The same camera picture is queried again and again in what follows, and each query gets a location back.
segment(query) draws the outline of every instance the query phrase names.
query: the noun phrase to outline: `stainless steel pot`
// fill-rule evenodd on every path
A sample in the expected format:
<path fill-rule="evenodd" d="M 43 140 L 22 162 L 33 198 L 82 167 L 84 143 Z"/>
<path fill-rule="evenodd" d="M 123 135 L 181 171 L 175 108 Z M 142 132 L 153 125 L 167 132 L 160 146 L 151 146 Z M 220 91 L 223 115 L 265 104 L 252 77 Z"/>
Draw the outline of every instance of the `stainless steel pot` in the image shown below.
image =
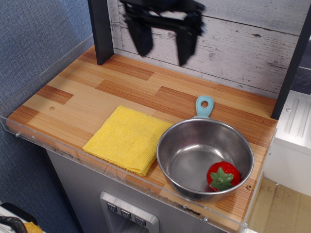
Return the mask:
<path fill-rule="evenodd" d="M 201 106 L 205 101 L 207 108 Z M 245 137 L 231 126 L 208 118 L 212 107 L 212 98 L 198 98 L 198 117 L 172 125 L 157 146 L 157 161 L 164 175 L 175 190 L 190 200 L 215 202 L 232 195 L 249 178 L 254 166 L 254 154 Z M 220 161 L 233 164 L 240 172 L 241 182 L 215 192 L 206 175 L 209 167 Z"/>

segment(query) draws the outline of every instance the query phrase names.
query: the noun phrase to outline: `blue handle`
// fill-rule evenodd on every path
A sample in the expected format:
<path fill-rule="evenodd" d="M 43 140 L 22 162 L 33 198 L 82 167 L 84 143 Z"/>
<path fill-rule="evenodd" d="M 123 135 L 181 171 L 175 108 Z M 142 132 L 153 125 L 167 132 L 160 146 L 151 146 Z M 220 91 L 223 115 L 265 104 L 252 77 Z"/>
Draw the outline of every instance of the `blue handle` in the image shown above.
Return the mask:
<path fill-rule="evenodd" d="M 202 103 L 203 102 L 207 102 L 208 106 L 207 107 L 202 107 Z M 195 117 L 208 118 L 208 116 L 211 113 L 213 107 L 214 107 L 214 100 L 211 97 L 209 97 L 209 96 L 200 96 L 196 100 L 196 113 L 197 113 L 197 116 L 195 116 Z"/>

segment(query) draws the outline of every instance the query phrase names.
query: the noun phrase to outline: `play kitchen counter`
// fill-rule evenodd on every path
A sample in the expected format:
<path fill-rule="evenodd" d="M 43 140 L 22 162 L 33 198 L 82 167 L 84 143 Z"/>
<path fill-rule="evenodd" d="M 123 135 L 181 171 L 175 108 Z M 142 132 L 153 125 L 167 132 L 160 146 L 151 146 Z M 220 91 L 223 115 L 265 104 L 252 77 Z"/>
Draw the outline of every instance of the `play kitchen counter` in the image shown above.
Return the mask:
<path fill-rule="evenodd" d="M 90 48 L 15 110 L 6 129 L 217 228 L 246 228 L 276 128 L 277 121 L 270 118 L 275 100 L 119 55 L 99 66 L 95 57 Z M 239 130 L 255 156 L 250 178 L 225 200 L 186 200 L 166 181 L 157 161 L 146 176 L 138 176 L 82 150 L 119 105 L 176 123 L 196 115 L 201 95 L 214 99 L 209 117 Z"/>

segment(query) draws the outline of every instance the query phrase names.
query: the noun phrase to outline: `white wood backsplash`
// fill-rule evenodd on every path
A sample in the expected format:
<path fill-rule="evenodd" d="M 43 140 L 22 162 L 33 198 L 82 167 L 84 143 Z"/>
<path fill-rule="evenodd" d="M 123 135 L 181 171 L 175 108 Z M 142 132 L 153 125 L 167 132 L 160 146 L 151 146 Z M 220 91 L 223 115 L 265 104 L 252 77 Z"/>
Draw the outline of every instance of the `white wood backsplash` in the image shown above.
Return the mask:
<path fill-rule="evenodd" d="M 276 99 L 311 0 L 199 2 L 206 6 L 207 33 L 179 67 L 174 32 L 153 28 L 154 47 L 141 57 L 124 22 L 123 4 L 108 0 L 115 53 Z"/>

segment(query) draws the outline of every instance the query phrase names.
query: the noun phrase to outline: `yellow microfiber cloth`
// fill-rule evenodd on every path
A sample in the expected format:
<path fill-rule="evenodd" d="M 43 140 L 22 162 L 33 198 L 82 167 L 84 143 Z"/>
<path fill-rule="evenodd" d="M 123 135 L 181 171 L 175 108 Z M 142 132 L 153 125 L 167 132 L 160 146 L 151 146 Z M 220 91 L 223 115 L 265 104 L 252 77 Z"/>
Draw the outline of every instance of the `yellow microfiber cloth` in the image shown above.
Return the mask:
<path fill-rule="evenodd" d="M 156 159 L 156 147 L 172 124 L 118 106 L 83 146 L 87 153 L 145 176 Z"/>

